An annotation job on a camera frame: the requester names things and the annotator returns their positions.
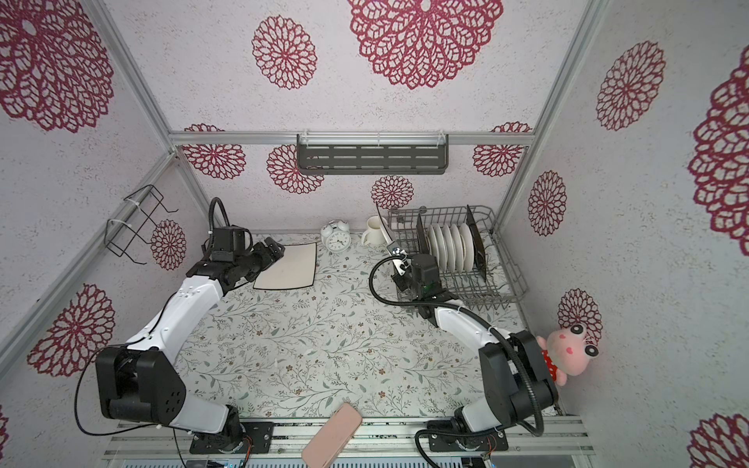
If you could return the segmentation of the white square plate black rim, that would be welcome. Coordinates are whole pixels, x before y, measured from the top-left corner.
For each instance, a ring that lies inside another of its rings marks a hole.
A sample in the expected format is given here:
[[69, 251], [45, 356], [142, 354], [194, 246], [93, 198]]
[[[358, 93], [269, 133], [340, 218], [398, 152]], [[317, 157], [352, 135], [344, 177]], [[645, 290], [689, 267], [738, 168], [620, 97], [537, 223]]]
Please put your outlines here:
[[273, 277], [271, 287], [254, 287], [260, 291], [291, 291], [314, 285], [317, 268], [315, 243], [290, 245], [285, 255], [269, 267]]

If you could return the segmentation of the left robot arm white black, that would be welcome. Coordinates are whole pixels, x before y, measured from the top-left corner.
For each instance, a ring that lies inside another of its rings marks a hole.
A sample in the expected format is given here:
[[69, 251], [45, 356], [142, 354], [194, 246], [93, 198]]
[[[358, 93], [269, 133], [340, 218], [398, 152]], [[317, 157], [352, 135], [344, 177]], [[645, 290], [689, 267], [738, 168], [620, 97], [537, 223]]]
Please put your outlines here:
[[284, 257], [285, 250], [272, 238], [251, 248], [243, 238], [212, 241], [177, 292], [141, 331], [99, 351], [95, 368], [103, 416], [190, 431], [213, 452], [239, 450], [246, 431], [238, 409], [188, 392], [175, 362], [203, 317], [238, 282], [255, 282]]

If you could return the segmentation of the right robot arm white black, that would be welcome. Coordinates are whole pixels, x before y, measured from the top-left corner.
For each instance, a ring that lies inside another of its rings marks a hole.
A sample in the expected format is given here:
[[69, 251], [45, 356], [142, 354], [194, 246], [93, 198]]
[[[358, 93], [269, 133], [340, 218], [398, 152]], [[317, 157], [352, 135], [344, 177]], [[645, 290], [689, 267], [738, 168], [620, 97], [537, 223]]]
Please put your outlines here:
[[[388, 300], [376, 292], [374, 280], [380, 267], [394, 265], [392, 280], [407, 300]], [[448, 333], [478, 357], [483, 396], [460, 407], [452, 428], [424, 432], [436, 438], [478, 439], [519, 426], [532, 436], [545, 432], [543, 411], [558, 401], [558, 391], [546, 368], [536, 338], [527, 330], [511, 333], [491, 325], [471, 311], [441, 281], [436, 257], [407, 253], [391, 247], [369, 275], [369, 288], [378, 302], [413, 308], [432, 327]]]

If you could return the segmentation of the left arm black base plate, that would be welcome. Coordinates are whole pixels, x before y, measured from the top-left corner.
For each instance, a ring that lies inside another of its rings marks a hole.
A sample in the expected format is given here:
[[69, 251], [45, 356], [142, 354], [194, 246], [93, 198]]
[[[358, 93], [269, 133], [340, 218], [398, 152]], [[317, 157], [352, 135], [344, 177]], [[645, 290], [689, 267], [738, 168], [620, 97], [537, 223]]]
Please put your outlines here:
[[217, 433], [196, 433], [189, 453], [203, 454], [267, 454], [275, 425], [272, 422], [242, 421], [231, 423]]

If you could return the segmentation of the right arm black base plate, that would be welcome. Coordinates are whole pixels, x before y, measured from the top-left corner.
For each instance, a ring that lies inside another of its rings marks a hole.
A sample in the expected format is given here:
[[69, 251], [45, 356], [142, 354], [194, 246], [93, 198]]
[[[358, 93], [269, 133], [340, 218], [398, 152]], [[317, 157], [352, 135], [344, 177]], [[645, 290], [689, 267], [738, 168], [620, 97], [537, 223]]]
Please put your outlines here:
[[471, 431], [455, 418], [429, 420], [426, 429], [431, 452], [505, 452], [509, 448], [503, 431], [471, 436]]

